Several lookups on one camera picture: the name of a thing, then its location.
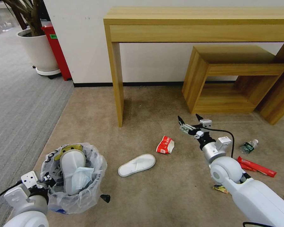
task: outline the white wall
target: white wall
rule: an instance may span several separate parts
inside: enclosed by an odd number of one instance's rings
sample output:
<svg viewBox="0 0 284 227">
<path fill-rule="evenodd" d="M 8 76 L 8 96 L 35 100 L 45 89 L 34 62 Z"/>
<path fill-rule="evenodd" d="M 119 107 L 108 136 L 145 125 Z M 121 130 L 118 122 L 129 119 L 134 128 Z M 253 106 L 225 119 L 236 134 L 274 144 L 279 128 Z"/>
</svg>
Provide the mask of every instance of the white wall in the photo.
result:
<svg viewBox="0 0 284 227">
<path fill-rule="evenodd" d="M 113 6 L 277 7 L 284 0 L 44 0 L 74 83 L 112 82 L 103 17 Z M 192 43 L 120 44 L 124 82 L 183 81 Z M 273 54 L 282 44 L 261 46 Z"/>
</svg>

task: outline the trash bin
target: trash bin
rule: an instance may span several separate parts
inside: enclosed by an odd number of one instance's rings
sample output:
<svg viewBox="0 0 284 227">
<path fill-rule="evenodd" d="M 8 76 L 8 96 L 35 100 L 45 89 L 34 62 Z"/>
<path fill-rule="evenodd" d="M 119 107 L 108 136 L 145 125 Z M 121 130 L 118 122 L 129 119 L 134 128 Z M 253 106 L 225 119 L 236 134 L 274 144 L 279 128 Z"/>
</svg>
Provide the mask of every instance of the trash bin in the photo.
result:
<svg viewBox="0 0 284 227">
<path fill-rule="evenodd" d="M 42 27 L 42 30 L 45 32 L 48 42 L 50 43 L 50 47 L 53 50 L 54 56 L 61 70 L 63 79 L 65 81 L 71 79 L 72 76 L 68 69 L 66 60 L 61 50 L 53 25 L 51 23 L 48 23 L 47 25 Z"/>
<path fill-rule="evenodd" d="M 94 168 L 90 182 L 75 195 L 68 195 L 64 192 L 63 173 L 60 167 L 60 157 L 69 149 L 82 151 L 86 157 L 85 167 Z M 86 211 L 96 205 L 99 198 L 108 203 L 110 196 L 103 195 L 100 190 L 100 183 L 106 168 L 105 158 L 99 154 L 95 146 L 89 143 L 65 144 L 48 154 L 42 164 L 40 174 L 41 179 L 43 179 L 49 173 L 56 182 L 48 191 L 48 208 L 59 213 L 71 214 Z"/>
</svg>

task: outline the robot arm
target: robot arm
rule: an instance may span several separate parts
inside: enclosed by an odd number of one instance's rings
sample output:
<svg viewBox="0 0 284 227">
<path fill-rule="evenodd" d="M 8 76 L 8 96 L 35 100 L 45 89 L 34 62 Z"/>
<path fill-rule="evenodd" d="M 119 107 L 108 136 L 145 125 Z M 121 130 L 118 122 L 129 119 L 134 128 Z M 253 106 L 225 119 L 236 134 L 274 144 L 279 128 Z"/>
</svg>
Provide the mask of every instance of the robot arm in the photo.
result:
<svg viewBox="0 0 284 227">
<path fill-rule="evenodd" d="M 233 158 L 226 156 L 228 137 L 217 141 L 209 135 L 212 121 L 199 115 L 199 125 L 187 125 L 179 118 L 180 129 L 193 135 L 210 167 L 211 177 L 232 195 L 234 203 L 252 222 L 267 226 L 284 227 L 284 200 L 264 183 L 254 180 Z"/>
<path fill-rule="evenodd" d="M 41 182 L 34 171 L 21 177 L 22 184 L 4 194 L 4 199 L 14 208 L 14 217 L 4 227 L 49 227 L 46 218 L 48 186 L 55 181 L 48 175 Z"/>
</svg>

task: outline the wooden cube shelf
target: wooden cube shelf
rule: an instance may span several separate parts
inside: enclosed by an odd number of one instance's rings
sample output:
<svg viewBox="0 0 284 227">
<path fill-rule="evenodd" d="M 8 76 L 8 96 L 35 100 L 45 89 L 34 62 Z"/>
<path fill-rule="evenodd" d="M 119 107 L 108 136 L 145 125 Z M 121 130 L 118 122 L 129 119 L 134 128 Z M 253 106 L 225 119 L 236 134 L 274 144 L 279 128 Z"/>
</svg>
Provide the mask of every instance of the wooden cube shelf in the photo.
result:
<svg viewBox="0 0 284 227">
<path fill-rule="evenodd" d="M 194 113 L 251 113 L 284 72 L 258 46 L 194 46 L 182 92 Z M 232 84 L 205 84 L 210 76 L 238 76 Z"/>
</svg>

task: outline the white slipper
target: white slipper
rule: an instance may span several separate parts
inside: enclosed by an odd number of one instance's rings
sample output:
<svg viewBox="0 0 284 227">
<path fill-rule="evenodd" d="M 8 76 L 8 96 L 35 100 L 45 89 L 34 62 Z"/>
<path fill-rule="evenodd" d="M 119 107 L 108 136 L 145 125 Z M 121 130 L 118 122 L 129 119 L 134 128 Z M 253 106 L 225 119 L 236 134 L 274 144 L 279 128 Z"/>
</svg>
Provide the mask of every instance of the white slipper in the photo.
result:
<svg viewBox="0 0 284 227">
<path fill-rule="evenodd" d="M 60 167 L 64 178 L 64 192 L 69 195 L 77 194 L 80 190 L 73 190 L 72 177 L 78 167 L 85 167 L 85 155 L 80 150 L 69 150 L 62 154 Z"/>
<path fill-rule="evenodd" d="M 147 170 L 153 167 L 155 163 L 156 159 L 152 154 L 143 154 L 120 166 L 118 174 L 121 177 L 127 177 L 133 173 Z"/>
</svg>

